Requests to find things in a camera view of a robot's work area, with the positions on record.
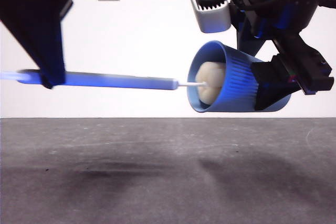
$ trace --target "white wall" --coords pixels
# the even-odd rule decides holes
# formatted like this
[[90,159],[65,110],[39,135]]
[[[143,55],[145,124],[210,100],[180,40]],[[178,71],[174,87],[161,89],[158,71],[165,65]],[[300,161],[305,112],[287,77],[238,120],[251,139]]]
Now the white wall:
[[[225,33],[199,31],[189,0],[73,0],[63,21],[68,71],[87,71],[186,80],[198,49],[210,40],[235,47],[234,28]],[[336,10],[319,8],[301,33],[336,69]],[[1,36],[1,71],[35,68],[11,34]],[[258,57],[276,54],[267,43]],[[1,83],[1,116],[10,117],[335,117],[336,85],[330,92],[295,93],[273,113],[204,113],[190,107],[186,90],[30,86]]]

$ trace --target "ribbed blue cup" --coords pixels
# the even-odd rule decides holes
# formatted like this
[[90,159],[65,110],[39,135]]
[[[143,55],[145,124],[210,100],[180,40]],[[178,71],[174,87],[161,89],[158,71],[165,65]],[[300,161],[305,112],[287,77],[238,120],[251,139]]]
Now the ribbed blue cup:
[[206,61],[226,63],[225,80],[216,101],[211,105],[199,100],[197,87],[187,88],[189,103],[197,112],[272,112],[282,109],[290,99],[288,95],[264,110],[255,111],[259,84],[250,65],[261,60],[219,41],[210,41],[197,52],[189,70],[188,82],[195,82],[200,66]]

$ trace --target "gray carpet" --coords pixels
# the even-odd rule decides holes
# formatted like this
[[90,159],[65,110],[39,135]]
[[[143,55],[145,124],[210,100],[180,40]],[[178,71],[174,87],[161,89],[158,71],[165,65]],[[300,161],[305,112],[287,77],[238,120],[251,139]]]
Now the gray carpet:
[[336,119],[3,119],[1,223],[336,223]]

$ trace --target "white stick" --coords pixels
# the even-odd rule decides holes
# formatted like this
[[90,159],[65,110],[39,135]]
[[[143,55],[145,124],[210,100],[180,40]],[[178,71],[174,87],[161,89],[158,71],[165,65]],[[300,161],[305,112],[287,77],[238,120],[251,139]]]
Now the white stick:
[[190,86],[197,86],[197,87],[206,87],[206,82],[179,82],[179,87],[190,87]]

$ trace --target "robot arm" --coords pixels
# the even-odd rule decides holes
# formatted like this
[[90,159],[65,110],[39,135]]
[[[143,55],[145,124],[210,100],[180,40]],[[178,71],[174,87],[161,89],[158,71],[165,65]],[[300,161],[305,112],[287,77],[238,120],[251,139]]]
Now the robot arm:
[[270,62],[250,67],[258,82],[255,110],[263,110],[287,95],[330,90],[331,67],[321,54],[305,44],[299,33],[308,26],[318,6],[336,8],[336,0],[192,0],[203,32],[237,30],[237,49],[255,56],[266,40],[279,54]]

